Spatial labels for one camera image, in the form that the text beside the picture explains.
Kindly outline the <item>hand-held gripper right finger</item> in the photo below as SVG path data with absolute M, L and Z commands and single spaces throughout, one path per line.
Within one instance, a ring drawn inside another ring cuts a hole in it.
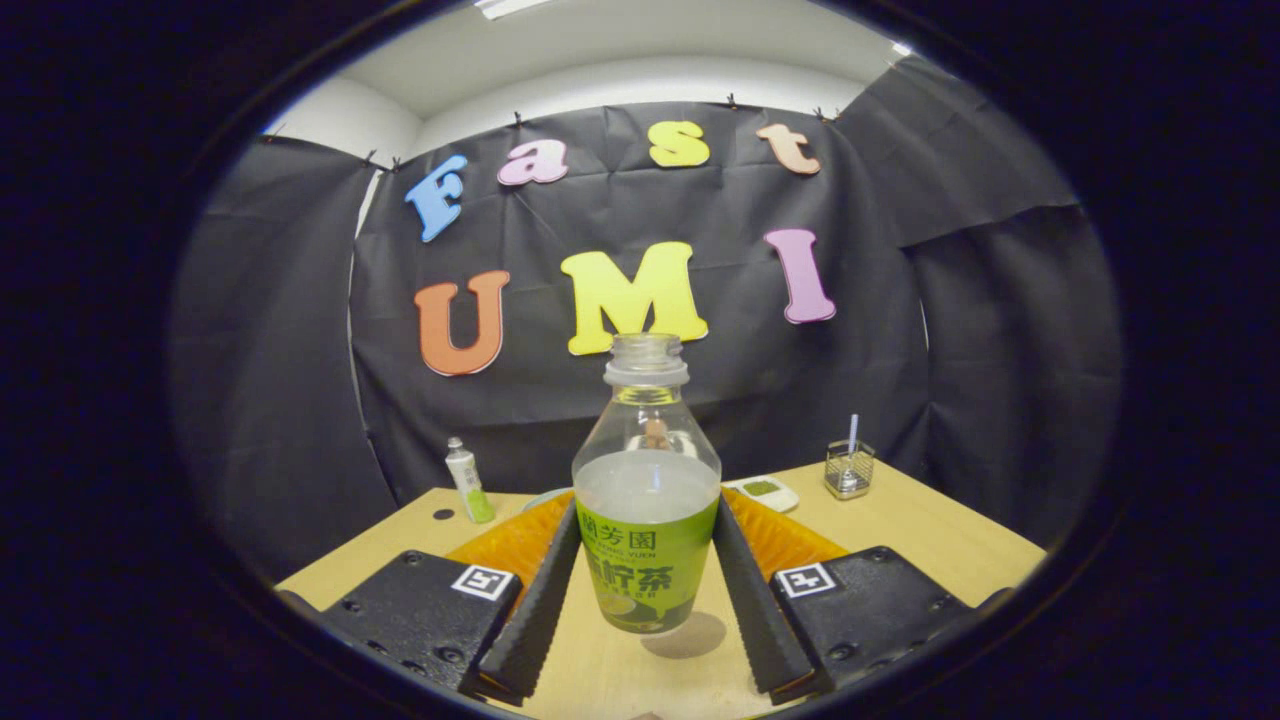
M 755 685 L 773 701 L 867 683 L 1009 594 L 965 603 L 886 544 L 850 551 L 736 489 L 719 497 L 713 541 Z

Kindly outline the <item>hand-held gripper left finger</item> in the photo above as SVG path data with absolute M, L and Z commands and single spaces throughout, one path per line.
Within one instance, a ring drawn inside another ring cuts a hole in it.
M 580 544 L 575 511 L 563 492 L 444 556 L 406 550 L 320 619 L 384 666 L 520 706 L 559 623 Z

